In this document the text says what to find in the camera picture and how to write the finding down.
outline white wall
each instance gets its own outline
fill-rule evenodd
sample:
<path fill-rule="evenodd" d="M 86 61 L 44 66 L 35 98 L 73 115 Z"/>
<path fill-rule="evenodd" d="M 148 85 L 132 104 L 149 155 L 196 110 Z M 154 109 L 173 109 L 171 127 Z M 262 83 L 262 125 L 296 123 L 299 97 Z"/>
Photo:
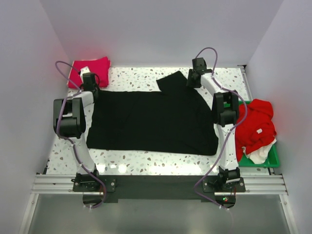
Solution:
<path fill-rule="evenodd" d="M 254 98 L 272 102 L 277 149 L 301 234 L 312 222 L 312 1 L 284 0 L 247 65 Z"/>
<path fill-rule="evenodd" d="M 247 64 L 282 0 L 40 0 L 70 59 L 114 66 L 190 65 L 205 46 L 218 66 Z"/>
<path fill-rule="evenodd" d="M 54 61 L 68 60 L 38 0 L 0 2 L 0 233 L 17 233 L 53 137 Z"/>

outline white cloth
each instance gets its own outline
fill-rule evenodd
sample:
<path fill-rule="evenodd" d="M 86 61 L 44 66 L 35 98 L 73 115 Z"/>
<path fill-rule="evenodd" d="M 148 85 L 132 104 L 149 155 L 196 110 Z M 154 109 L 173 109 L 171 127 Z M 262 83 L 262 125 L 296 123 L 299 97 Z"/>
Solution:
<path fill-rule="evenodd" d="M 254 164 L 262 164 L 267 160 L 269 151 L 271 147 L 276 143 L 276 139 L 274 138 L 274 141 L 272 141 L 269 145 L 262 146 L 260 149 L 251 152 L 250 154 L 246 154 L 246 150 L 244 149 L 244 154 L 247 158 L 250 158 L 251 161 L 254 162 Z"/>

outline sleeve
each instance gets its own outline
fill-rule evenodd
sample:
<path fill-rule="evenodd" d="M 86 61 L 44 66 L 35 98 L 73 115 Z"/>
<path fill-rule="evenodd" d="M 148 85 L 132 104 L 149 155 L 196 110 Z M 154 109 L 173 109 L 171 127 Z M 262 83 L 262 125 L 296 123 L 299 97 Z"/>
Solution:
<path fill-rule="evenodd" d="M 159 89 L 168 94 L 184 92 L 186 88 L 186 78 L 180 72 L 175 72 L 167 77 L 157 80 Z"/>

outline black cloth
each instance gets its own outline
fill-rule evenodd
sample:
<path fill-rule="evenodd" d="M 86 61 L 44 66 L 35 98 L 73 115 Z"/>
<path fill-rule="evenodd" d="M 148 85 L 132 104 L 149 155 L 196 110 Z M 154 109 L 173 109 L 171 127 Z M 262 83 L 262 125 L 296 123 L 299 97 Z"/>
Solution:
<path fill-rule="evenodd" d="M 176 72 L 157 80 L 161 92 L 100 91 L 88 148 L 216 154 L 211 110 L 186 81 Z"/>

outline red cloth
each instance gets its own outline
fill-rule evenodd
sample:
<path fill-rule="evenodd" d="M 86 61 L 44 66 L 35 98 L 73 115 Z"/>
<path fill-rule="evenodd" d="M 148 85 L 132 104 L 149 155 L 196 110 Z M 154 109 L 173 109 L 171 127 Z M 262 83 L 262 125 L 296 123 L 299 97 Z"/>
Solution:
<path fill-rule="evenodd" d="M 89 67 L 92 73 L 95 73 L 99 77 L 99 86 L 107 87 L 108 86 L 108 69 L 111 65 L 111 62 L 107 57 L 103 57 L 96 60 L 86 60 L 86 61 L 74 61 L 73 66 L 77 68 L 79 71 L 83 67 Z M 82 84 L 82 80 L 80 75 L 74 70 L 71 69 L 69 74 L 69 79 L 72 80 L 78 87 Z M 67 83 L 68 88 L 75 89 L 75 86 L 71 83 Z"/>
<path fill-rule="evenodd" d="M 272 123 L 273 108 L 270 102 L 255 99 L 247 105 L 247 110 L 246 119 L 235 131 L 237 161 L 243 157 L 242 147 L 246 147 L 246 154 L 250 154 L 262 146 L 272 143 L 276 136 L 275 127 Z M 244 115 L 245 107 L 240 105 L 237 122 L 240 122 Z"/>

